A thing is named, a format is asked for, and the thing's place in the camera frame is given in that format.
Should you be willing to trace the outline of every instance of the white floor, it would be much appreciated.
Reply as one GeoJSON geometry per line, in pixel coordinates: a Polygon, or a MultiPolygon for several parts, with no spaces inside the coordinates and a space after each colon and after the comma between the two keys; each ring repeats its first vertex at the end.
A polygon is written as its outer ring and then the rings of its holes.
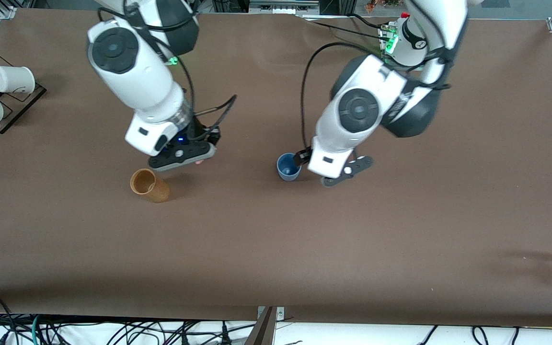
{"type": "MultiPolygon", "coordinates": [[[[252,322],[228,322],[228,328],[249,325],[252,322]]],[[[180,322],[163,322],[166,330],[175,330],[180,322]]],[[[418,345],[423,342],[431,326],[408,325],[348,325],[330,323],[291,323],[281,322],[274,337],[274,345],[418,345]]],[[[94,326],[70,326],[61,328],[60,334],[70,345],[106,345],[110,337],[121,328],[121,325],[105,323],[94,326]]],[[[490,345],[511,345],[515,330],[513,328],[484,327],[490,345]]],[[[246,338],[251,328],[232,332],[232,340],[246,338]]],[[[6,330],[0,327],[0,338],[6,330]]],[[[191,329],[191,332],[221,332],[221,322],[202,322],[191,329]]],[[[162,334],[153,332],[162,344],[162,334]]],[[[480,332],[477,336],[484,344],[480,332]]],[[[199,345],[211,336],[189,336],[190,345],[199,345]]],[[[119,345],[125,343],[123,338],[119,345]]],[[[133,345],[155,345],[154,336],[140,336],[133,345]]],[[[7,345],[15,345],[13,336],[7,338],[7,345]]],[[[471,327],[440,326],[427,342],[427,345],[475,345],[471,327]]],[[[21,338],[21,345],[33,345],[28,339],[21,338]]],[[[522,328],[515,345],[552,345],[552,330],[522,328]]]]}

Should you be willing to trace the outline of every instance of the white robot link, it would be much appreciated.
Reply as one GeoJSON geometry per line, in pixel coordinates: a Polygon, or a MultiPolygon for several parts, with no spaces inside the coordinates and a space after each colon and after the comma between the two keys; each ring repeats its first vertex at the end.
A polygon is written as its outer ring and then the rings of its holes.
{"type": "Polygon", "coordinates": [[[373,163],[348,161],[355,147],[382,125],[399,138],[421,134],[431,122],[453,66],[467,22],[466,0],[407,0],[407,10],[426,40],[420,79],[403,76],[374,55],[352,59],[331,90],[331,102],[316,123],[311,147],[296,163],[333,186],[373,163]]]}
{"type": "MultiPolygon", "coordinates": [[[[477,6],[484,0],[467,0],[468,6],[477,6]]],[[[392,50],[386,50],[386,55],[390,57],[387,61],[390,65],[400,68],[416,68],[425,62],[427,56],[427,39],[423,30],[416,21],[415,16],[408,15],[398,18],[394,22],[389,22],[389,26],[395,26],[397,29],[396,44],[392,50]]]]}
{"type": "Polygon", "coordinates": [[[103,82],[134,109],[125,140],[153,156],[156,171],[212,157],[219,127],[207,130],[184,98],[165,62],[190,52],[199,26],[184,0],[131,0],[125,13],[88,31],[90,64],[103,82]]]}

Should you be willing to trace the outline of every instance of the brown table surface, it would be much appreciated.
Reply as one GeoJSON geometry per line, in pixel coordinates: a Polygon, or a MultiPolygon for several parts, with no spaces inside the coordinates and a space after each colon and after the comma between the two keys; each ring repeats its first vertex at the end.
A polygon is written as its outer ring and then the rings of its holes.
{"type": "MultiPolygon", "coordinates": [[[[552,325],[545,22],[471,21],[429,129],[377,130],[359,147],[375,166],[330,189],[275,170],[302,147],[302,72],[329,29],[288,15],[199,21],[184,56],[197,108],[239,99],[213,159],[163,174],[174,199],[160,205],[129,189],[147,157],[125,143],[131,109],[86,59],[96,14],[2,23],[2,54],[48,89],[0,135],[0,295],[13,312],[252,319],[284,305],[298,321],[552,325]]],[[[317,58],[309,135],[357,54],[317,58]]]]}

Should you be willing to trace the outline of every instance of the black rack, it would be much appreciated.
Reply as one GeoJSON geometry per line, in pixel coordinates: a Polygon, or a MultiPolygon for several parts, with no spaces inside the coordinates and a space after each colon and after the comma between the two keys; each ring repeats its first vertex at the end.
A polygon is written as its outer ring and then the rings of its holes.
{"type": "MultiPolygon", "coordinates": [[[[0,55],[0,66],[15,67],[0,55]]],[[[0,92],[0,103],[4,107],[4,117],[0,121],[0,134],[6,131],[17,122],[28,109],[46,93],[46,88],[35,82],[35,89],[24,98],[18,98],[13,93],[0,92]]]]}

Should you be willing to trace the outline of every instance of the green led light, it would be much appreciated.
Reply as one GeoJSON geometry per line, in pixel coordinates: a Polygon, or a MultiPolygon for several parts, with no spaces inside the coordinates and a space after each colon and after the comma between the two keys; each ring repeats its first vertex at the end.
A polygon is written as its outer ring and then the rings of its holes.
{"type": "Polygon", "coordinates": [[[178,57],[172,57],[165,63],[166,66],[178,65],[178,57]]]}
{"type": "Polygon", "coordinates": [[[395,45],[397,44],[398,41],[399,41],[399,37],[397,37],[397,35],[394,34],[393,37],[389,39],[389,42],[385,47],[385,52],[388,54],[393,54],[395,50],[395,45]]]}

